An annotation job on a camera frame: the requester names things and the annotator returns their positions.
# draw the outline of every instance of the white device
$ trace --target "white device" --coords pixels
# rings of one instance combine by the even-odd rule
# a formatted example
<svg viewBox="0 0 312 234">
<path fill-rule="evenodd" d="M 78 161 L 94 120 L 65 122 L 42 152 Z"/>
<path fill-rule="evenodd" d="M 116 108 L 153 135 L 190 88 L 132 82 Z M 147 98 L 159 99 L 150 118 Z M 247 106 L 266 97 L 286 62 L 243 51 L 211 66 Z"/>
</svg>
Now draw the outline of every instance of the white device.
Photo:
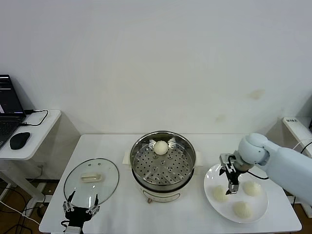
<svg viewBox="0 0 312 234">
<path fill-rule="evenodd" d="M 276 184 L 312 205 L 312 159 L 295 150 L 252 133 L 241 140 L 238 151 L 222 154 L 220 161 L 220 174 L 226 172 L 229 181 L 227 194 L 236 193 L 238 176 L 256 165 Z"/>
</svg>

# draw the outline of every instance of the white side table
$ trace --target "white side table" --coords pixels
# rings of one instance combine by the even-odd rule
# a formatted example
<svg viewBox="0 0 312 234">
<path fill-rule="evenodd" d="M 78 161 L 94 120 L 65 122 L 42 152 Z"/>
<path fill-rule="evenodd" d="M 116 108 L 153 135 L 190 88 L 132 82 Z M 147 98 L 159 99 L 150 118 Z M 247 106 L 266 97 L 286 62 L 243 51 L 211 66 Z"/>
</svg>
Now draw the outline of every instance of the white side table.
<svg viewBox="0 0 312 234">
<path fill-rule="evenodd" d="M 38 187 L 34 187 L 22 175 L 20 170 L 14 166 L 11 160 L 28 160 L 35 154 L 45 137 L 48 135 L 52 127 L 61 115 L 59 110 L 48 110 L 49 113 L 45 120 L 39 126 L 20 126 L 16 129 L 13 135 L 21 132 L 30 132 L 30 137 L 25 146 L 19 150 L 12 150 L 9 140 L 0 149 L 0 177 L 8 183 L 8 185 L 18 185 L 32 196 L 27 204 L 27 208 L 33 208 L 37 202 L 43 202 L 44 195 L 42 190 L 45 183 L 40 183 Z M 45 112 L 33 113 L 26 117 L 24 121 L 32 124 L 39 123 L 44 117 Z M 46 196 L 45 201 L 49 202 L 51 196 Z M 29 216 L 32 210 L 28 210 L 26 215 Z"/>
</svg>

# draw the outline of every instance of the table leg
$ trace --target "table leg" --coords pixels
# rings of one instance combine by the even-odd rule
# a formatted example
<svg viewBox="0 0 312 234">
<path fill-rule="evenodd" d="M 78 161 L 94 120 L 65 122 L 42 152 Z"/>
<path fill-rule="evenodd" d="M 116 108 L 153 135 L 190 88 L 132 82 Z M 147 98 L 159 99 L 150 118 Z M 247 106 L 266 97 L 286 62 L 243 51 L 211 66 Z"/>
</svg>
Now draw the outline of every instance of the table leg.
<svg viewBox="0 0 312 234">
<path fill-rule="evenodd" d="M 11 188 L 11 184 L 8 184 L 6 186 L 6 188 L 8 189 L 4 189 L 3 192 L 0 194 L 0 201 L 2 201 L 2 199 L 4 199 L 5 195 L 10 191 L 9 189 Z"/>
<path fill-rule="evenodd" d="M 31 183 L 29 183 L 22 175 L 20 170 L 10 161 L 1 161 L 0 163 L 0 172 L 13 181 L 16 185 L 20 186 L 24 191 L 26 191 L 32 198 L 28 202 L 27 208 L 33 208 L 37 202 L 44 201 L 44 195 L 41 192 L 45 186 L 40 190 L 34 187 Z"/>
<path fill-rule="evenodd" d="M 10 178 L 8 178 L 5 174 L 0 171 L 0 178 L 3 179 L 7 184 L 11 184 L 11 187 L 17 187 L 16 183 L 13 182 Z"/>
<path fill-rule="evenodd" d="M 288 200 L 291 204 L 293 204 L 293 200 L 294 200 L 294 196 L 287 196 Z M 312 207 L 305 203 L 304 201 L 302 201 L 300 198 L 296 198 L 296 202 L 295 204 L 301 204 L 304 212 L 306 213 L 308 218 L 312 218 Z"/>
</svg>

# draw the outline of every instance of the black mouse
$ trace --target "black mouse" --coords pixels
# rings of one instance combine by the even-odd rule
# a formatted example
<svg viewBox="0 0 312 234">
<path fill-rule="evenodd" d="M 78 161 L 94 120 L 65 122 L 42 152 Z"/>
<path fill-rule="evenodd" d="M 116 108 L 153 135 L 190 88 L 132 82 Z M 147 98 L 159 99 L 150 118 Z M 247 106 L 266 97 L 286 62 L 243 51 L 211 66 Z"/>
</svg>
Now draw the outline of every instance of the black mouse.
<svg viewBox="0 0 312 234">
<path fill-rule="evenodd" d="M 25 133 L 17 133 L 16 135 L 12 136 L 10 139 L 10 146 L 12 150 L 18 150 L 22 148 L 25 144 L 28 138 L 30 137 L 29 132 Z"/>
</svg>

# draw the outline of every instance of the white table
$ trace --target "white table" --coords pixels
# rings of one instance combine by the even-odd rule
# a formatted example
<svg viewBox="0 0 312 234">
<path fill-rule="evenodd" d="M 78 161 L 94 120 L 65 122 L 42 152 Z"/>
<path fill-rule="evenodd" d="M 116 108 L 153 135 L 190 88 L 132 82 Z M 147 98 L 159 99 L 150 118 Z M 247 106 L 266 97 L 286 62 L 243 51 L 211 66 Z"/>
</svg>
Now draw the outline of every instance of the white table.
<svg viewBox="0 0 312 234">
<path fill-rule="evenodd" d="M 35 154 L 61 114 L 59 110 L 48 111 L 49 113 L 41 125 L 20 126 L 13 133 L 13 135 L 15 135 L 21 132 L 30 132 L 30 137 L 23 148 L 12 150 L 9 143 L 10 140 L 8 140 L 0 149 L 0 177 L 5 180 L 9 186 L 11 184 L 18 185 L 32 196 L 32 199 L 27 204 L 27 208 L 32 208 L 37 202 L 42 202 L 44 200 L 44 195 L 41 191 L 43 190 L 45 183 L 39 184 L 37 188 L 34 187 L 22 176 L 22 173 L 20 173 L 16 166 L 14 166 L 11 160 L 28 160 Z M 28 115 L 24 122 L 37 124 L 42 120 L 45 114 L 46 112 L 33 113 Z M 4 193 L 2 193 L 0 198 L 2 198 L 7 191 L 8 190 L 4 190 Z M 32 210 L 28 210 L 26 215 L 29 216 L 31 211 Z"/>
<path fill-rule="evenodd" d="M 65 220 L 62 204 L 63 186 L 69 173 L 91 158 L 107 158 L 119 170 L 119 184 L 114 194 L 100 205 L 100 211 L 84 224 L 85 234 L 237 234 L 293 232 L 301 229 L 283 189 L 271 180 L 261 181 L 269 197 L 268 211 L 256 223 L 234 223 L 217 213 L 208 202 L 203 189 L 208 169 L 218 163 L 221 153 L 237 149 L 241 134 L 186 134 L 185 137 L 201 152 L 202 167 L 183 191 L 181 198 L 169 203 L 147 203 L 135 185 L 129 165 L 122 164 L 140 135 L 83 135 L 61 177 L 45 212 L 39 230 L 44 233 L 63 233 Z M 253 172 L 260 176 L 259 169 Z"/>
</svg>

